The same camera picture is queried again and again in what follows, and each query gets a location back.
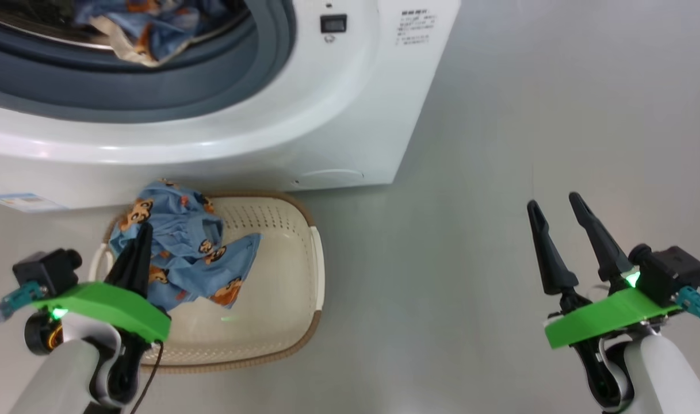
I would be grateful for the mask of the steel washer drum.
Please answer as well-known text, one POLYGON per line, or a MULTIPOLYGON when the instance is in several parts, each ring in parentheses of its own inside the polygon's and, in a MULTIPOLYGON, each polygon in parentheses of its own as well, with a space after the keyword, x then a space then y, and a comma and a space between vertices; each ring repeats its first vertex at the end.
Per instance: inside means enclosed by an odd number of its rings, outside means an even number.
POLYGON ((88 26, 75 27, 57 11, 45 17, 21 7, 0 7, 0 26, 59 44, 112 51, 108 38, 101 32, 88 26))

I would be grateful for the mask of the grey rubber door gasket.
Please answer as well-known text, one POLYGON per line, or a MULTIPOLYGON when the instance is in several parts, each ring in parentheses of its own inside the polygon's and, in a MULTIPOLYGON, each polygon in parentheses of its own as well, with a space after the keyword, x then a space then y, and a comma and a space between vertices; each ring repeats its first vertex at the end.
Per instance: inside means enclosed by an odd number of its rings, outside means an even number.
POLYGON ((163 68, 66 45, 0 24, 0 108, 55 120, 184 120, 263 90, 291 54, 292 0, 244 0, 248 15, 163 68))

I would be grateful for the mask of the black door lock socket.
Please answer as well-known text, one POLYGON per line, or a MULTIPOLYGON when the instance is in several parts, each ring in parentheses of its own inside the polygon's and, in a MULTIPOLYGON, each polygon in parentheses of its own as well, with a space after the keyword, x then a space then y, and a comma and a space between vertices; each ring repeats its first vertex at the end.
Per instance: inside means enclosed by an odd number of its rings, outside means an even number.
POLYGON ((320 32, 322 34, 335 34, 347 32, 348 15, 330 14, 320 16, 320 32))

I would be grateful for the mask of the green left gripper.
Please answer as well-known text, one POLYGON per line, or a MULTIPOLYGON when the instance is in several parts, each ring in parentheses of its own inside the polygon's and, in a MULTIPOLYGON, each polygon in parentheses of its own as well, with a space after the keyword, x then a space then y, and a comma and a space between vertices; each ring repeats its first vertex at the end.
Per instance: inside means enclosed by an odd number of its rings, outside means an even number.
POLYGON ((142 224, 120 252, 105 283, 82 283, 55 298, 32 302, 56 314, 63 327, 107 325, 137 335, 147 343, 165 343, 171 319, 147 301, 152 252, 152 225, 142 224))

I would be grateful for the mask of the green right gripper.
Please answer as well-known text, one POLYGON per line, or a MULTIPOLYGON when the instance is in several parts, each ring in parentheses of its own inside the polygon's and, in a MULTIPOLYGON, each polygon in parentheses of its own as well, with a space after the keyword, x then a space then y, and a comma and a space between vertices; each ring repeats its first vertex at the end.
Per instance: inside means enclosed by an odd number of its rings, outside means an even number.
MULTIPOLYGON (((578 224, 586 231, 599 265, 601 281, 621 278, 633 270, 623 249, 586 204, 581 194, 571 192, 568 199, 578 224)), ((548 296, 573 291, 579 284, 576 275, 568 270, 557 247, 550 238, 549 223, 536 200, 526 205, 540 270, 542 290, 548 296)), ((636 288, 618 291, 602 301, 588 304, 548 323, 545 336, 550 348, 568 347, 584 340, 599 338, 611 332, 639 324, 655 317, 679 311, 675 304, 660 306, 636 288)))

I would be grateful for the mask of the printed text warning label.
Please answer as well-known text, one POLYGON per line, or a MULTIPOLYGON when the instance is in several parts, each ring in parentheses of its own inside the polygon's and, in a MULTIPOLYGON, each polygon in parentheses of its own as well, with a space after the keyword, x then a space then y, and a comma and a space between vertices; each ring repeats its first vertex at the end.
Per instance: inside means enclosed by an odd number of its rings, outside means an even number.
POLYGON ((429 9, 402 10, 395 27, 395 45, 428 44, 437 21, 429 9))

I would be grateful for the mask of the white front-load washing machine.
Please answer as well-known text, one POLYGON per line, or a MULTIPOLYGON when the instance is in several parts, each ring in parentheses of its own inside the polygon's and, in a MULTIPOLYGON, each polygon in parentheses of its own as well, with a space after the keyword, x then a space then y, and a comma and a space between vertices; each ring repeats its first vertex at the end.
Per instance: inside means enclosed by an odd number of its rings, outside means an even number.
MULTIPOLYGON (((72 23, 74 0, 0 0, 72 23)), ((0 194, 69 209, 124 205, 167 179, 205 192, 297 191, 303 173, 351 168, 392 183, 461 0, 292 0, 296 34, 263 90, 223 110, 139 124, 55 120, 0 108, 0 194), (428 44, 395 45, 402 10, 437 14, 428 44), (348 15, 322 34, 320 16, 348 15)))

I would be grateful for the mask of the blue energy label sticker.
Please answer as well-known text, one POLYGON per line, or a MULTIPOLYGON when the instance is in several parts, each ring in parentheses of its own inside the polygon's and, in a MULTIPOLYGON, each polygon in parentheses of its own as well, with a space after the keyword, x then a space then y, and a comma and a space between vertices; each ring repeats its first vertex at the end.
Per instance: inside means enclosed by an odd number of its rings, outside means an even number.
POLYGON ((68 210, 65 205, 56 204, 52 200, 33 193, 0 194, 0 205, 25 213, 68 210))

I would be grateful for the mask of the cream perforated laundry basket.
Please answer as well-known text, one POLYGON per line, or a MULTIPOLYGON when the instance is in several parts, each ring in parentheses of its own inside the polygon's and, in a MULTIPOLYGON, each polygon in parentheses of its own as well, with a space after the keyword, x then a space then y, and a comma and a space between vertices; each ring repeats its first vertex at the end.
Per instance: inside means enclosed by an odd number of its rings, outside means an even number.
MULTIPOLYGON (((324 256, 315 222, 286 194, 205 196, 224 222, 226 242, 251 233, 263 238, 231 309, 198 298, 166 311, 171 328, 162 369, 181 374, 239 369, 294 354, 315 333, 323 310, 324 256)), ((108 241, 127 210, 110 224, 89 280, 104 280, 117 258, 108 241)))

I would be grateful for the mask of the blue bear print garment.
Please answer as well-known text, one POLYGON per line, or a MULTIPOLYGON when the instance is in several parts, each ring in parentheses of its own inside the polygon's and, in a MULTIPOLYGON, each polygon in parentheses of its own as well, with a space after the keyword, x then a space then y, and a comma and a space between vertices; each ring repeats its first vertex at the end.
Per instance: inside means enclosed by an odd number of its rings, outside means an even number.
POLYGON ((226 242, 224 222, 209 197, 167 180, 145 186, 111 231, 113 256, 152 226, 147 298, 166 311, 204 298, 231 309, 255 262, 263 236, 226 242))
POLYGON ((121 60, 155 68, 238 26, 244 0, 74 0, 72 24, 90 27, 121 60))

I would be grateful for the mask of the round white filter cover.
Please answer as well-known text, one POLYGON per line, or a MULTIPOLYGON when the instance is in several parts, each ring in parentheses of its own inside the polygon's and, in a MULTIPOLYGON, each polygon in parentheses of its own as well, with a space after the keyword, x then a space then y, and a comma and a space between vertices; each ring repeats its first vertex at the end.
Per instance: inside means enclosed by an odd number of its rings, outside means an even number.
POLYGON ((365 175, 351 168, 326 168, 303 173, 292 181, 292 185, 302 190, 338 189, 362 184, 365 175))

